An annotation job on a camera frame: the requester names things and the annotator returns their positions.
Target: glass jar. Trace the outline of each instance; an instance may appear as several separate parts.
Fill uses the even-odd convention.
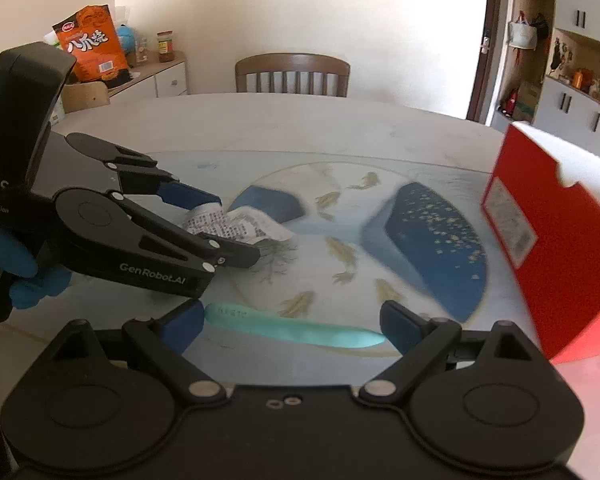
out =
[[[173,51],[173,31],[165,30],[156,34],[158,39],[158,61],[167,63],[173,61],[176,53]]]

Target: hanging bag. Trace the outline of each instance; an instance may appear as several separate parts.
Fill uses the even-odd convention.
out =
[[[521,10],[515,22],[509,22],[509,46],[532,50],[538,44],[538,30],[529,25]]]

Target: cabinet drawer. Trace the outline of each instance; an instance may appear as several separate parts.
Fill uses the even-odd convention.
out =
[[[158,97],[175,97],[187,90],[184,63],[179,63],[155,75]]]
[[[140,99],[151,97],[155,98],[155,79],[153,77],[148,77],[144,81],[135,83],[122,92],[115,94],[109,101],[112,104],[129,103],[131,101],[139,101]]]

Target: cardboard box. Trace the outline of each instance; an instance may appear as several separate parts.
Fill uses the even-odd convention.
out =
[[[600,354],[600,158],[507,130],[482,209],[554,364]]]
[[[518,88],[518,99],[516,107],[513,108],[511,116],[515,121],[533,121],[536,113],[536,105],[540,100],[541,88],[529,81],[523,81]]]

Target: gloved hand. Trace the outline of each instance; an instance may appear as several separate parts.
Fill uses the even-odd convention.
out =
[[[29,250],[10,232],[0,228],[0,268],[20,276],[9,289],[15,308],[36,306],[45,296],[57,296],[69,285],[71,271],[63,266],[51,266],[39,272]]]

